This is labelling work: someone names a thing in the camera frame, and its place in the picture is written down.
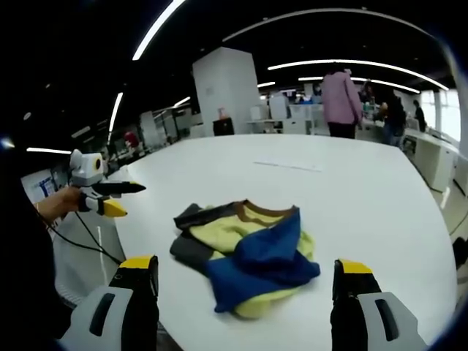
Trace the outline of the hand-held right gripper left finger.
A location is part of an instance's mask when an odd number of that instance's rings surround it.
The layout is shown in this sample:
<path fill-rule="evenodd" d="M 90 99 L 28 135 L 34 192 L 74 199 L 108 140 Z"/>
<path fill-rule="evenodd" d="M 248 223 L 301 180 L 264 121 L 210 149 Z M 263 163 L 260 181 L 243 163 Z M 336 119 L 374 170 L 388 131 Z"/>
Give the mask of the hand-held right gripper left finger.
<path fill-rule="evenodd" d="M 133 257 L 82 300 L 59 340 L 63 350 L 156 350 L 158 258 Z"/>

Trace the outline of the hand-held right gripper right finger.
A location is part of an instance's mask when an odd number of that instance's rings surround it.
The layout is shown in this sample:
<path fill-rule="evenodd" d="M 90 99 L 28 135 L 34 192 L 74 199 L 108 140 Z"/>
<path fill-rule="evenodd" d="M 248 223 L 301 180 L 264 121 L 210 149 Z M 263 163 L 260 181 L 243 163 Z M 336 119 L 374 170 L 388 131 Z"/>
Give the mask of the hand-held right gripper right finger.
<path fill-rule="evenodd" d="M 333 350 L 426 350 L 418 320 L 391 292 L 383 292 L 363 263 L 334 262 Z"/>

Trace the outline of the person's left hand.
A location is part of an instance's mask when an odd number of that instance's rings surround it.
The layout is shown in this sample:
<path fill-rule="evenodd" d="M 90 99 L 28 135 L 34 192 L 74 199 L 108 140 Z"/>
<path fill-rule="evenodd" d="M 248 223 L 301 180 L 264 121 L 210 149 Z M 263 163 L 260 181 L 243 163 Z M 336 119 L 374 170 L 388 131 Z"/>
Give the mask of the person's left hand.
<path fill-rule="evenodd" d="M 74 186 L 66 186 L 39 201 L 34 206 L 47 223 L 79 210 L 82 192 Z"/>

